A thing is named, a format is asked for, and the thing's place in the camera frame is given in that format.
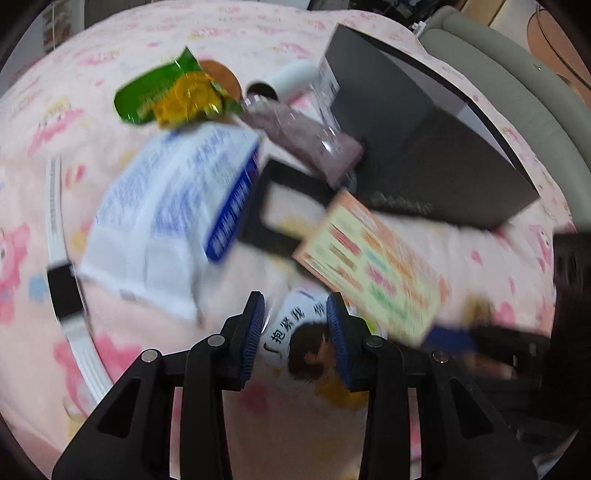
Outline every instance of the yellow snack wrapper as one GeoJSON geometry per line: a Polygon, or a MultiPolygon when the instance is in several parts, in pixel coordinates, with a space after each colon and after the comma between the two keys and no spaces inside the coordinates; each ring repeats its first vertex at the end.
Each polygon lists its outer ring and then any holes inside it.
{"type": "Polygon", "coordinates": [[[205,72],[182,75],[152,110],[161,126],[181,125],[204,113],[207,117],[223,112],[223,92],[213,86],[214,80],[205,72]]]}

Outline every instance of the colorful card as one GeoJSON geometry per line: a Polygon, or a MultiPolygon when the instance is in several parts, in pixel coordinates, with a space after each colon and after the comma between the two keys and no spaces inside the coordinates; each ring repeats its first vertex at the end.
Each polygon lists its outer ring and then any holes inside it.
{"type": "Polygon", "coordinates": [[[447,296],[443,277],[345,191],[294,258],[409,345],[422,342],[447,296]]]}

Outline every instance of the cartoon print fabric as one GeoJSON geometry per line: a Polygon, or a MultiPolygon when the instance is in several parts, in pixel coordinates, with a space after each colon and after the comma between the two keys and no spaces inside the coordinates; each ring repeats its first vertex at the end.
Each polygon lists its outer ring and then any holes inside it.
{"type": "Polygon", "coordinates": [[[15,314],[15,293],[21,286],[21,265],[27,257],[29,227],[0,231],[0,323],[11,323],[15,314]]]}
{"type": "MultiPolygon", "coordinates": [[[[178,57],[186,45],[197,58],[227,65],[244,87],[298,58],[319,62],[339,22],[400,48],[465,92],[539,186],[541,200],[494,233],[381,216],[448,280],[447,301],[437,321],[457,325],[466,300],[477,294],[490,303],[498,323],[549,332],[554,309],[551,239],[554,231],[573,228],[568,206],[519,132],[461,73],[430,57],[402,25],[367,12],[308,12],[256,2],[155,2],[114,15],[66,41],[0,98],[0,411],[25,450],[40,451],[35,461],[46,475],[93,408],[45,285],[47,159],[62,159],[64,231],[70,258],[77,263],[101,195],[157,132],[156,125],[121,123],[112,102],[122,85],[178,57]],[[40,443],[50,447],[36,449],[40,443]]],[[[304,97],[298,104],[311,103],[304,97]]],[[[261,159],[266,153],[297,164],[271,144],[264,145],[261,159]]],[[[319,219],[314,207],[290,195],[273,193],[269,218],[296,231],[314,225],[319,219]]],[[[193,325],[181,325],[88,281],[83,289],[94,339],[115,379],[142,349],[188,349],[241,312],[251,290],[263,292],[267,305],[277,305],[298,279],[292,263],[235,244],[215,287],[203,286],[203,308],[193,325]]],[[[327,348],[304,356],[321,357],[306,357],[318,365],[316,360],[329,359],[327,348]]],[[[299,372],[307,371],[306,365],[300,367],[299,372]]],[[[306,402],[277,388],[276,377],[267,373],[255,364],[244,396],[228,396],[226,425],[235,476],[356,478],[364,421],[356,400],[347,400],[335,379],[321,375],[317,390],[301,382],[312,390],[306,398],[313,401],[306,402]],[[276,437],[282,441],[270,440],[276,437]],[[260,465],[265,465],[264,474],[257,470],[260,465]]]]}

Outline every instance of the screw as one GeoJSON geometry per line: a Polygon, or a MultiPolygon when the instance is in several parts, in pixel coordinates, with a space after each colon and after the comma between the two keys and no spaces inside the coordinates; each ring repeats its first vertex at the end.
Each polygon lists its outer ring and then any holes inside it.
{"type": "Polygon", "coordinates": [[[149,364],[158,358],[158,352],[156,350],[146,350],[142,352],[142,360],[149,364]]]}
{"type": "Polygon", "coordinates": [[[371,348],[379,348],[384,344],[384,341],[381,337],[372,335],[371,337],[367,337],[365,339],[365,344],[371,348]]]}
{"type": "Polygon", "coordinates": [[[441,350],[435,350],[432,354],[433,360],[440,364],[446,364],[449,362],[449,355],[441,350]]]}
{"type": "Polygon", "coordinates": [[[222,346],[226,343],[226,339],[222,335],[212,335],[207,339],[209,346],[222,346]]]}

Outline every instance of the brown hair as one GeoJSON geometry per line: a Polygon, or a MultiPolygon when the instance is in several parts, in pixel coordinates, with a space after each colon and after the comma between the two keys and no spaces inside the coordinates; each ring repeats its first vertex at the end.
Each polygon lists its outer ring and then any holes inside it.
{"type": "Polygon", "coordinates": [[[325,322],[304,323],[294,330],[287,360],[287,371],[293,378],[313,382],[322,376],[324,365],[309,364],[304,357],[307,353],[318,355],[322,340],[329,338],[329,329],[325,322]]]}

